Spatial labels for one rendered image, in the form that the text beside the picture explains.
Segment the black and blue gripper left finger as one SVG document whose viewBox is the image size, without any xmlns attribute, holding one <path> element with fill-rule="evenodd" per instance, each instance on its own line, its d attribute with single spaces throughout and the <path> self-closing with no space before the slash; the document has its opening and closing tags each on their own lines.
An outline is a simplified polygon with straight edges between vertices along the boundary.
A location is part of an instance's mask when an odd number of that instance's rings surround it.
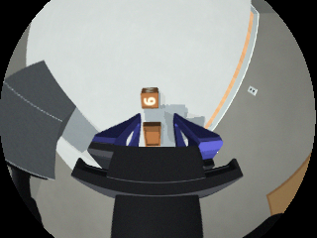
<svg viewBox="0 0 317 238">
<path fill-rule="evenodd" d="M 141 113 L 132 118 L 108 128 L 98 134 L 95 134 L 93 141 L 102 143 L 111 143 L 114 145 L 127 146 L 127 139 L 132 134 L 131 141 L 128 146 L 139 147 L 141 135 L 142 118 Z M 136 128 L 136 129 L 135 129 Z M 135 129 L 135 130 L 134 130 Z"/>
</svg>

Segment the brown wooden tray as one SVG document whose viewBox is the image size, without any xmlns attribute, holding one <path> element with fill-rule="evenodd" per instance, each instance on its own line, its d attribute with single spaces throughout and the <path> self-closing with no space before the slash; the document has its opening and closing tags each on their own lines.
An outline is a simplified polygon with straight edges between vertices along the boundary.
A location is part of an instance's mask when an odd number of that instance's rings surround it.
<svg viewBox="0 0 317 238">
<path fill-rule="evenodd" d="M 160 147 L 160 122 L 143 122 L 143 131 L 146 147 Z"/>
</svg>

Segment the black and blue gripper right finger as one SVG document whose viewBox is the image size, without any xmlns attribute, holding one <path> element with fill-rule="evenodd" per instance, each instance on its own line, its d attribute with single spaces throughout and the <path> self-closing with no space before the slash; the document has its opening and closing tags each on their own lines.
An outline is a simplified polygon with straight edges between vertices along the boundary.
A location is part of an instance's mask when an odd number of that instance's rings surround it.
<svg viewBox="0 0 317 238">
<path fill-rule="evenodd" d="M 192 123 L 176 113 L 173 114 L 173 132 L 175 147 L 186 146 L 182 132 L 188 140 L 188 146 L 199 147 L 203 160 L 213 159 L 223 145 L 220 135 Z"/>
</svg>

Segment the brown wooden number cube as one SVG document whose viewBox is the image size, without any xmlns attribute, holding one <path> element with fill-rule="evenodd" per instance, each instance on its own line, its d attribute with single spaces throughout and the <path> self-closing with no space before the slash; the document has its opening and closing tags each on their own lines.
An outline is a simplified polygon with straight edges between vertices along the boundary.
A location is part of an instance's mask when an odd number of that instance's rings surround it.
<svg viewBox="0 0 317 238">
<path fill-rule="evenodd" d="M 159 108 L 159 90 L 157 87 L 142 88 L 141 102 L 143 109 Z"/>
</svg>

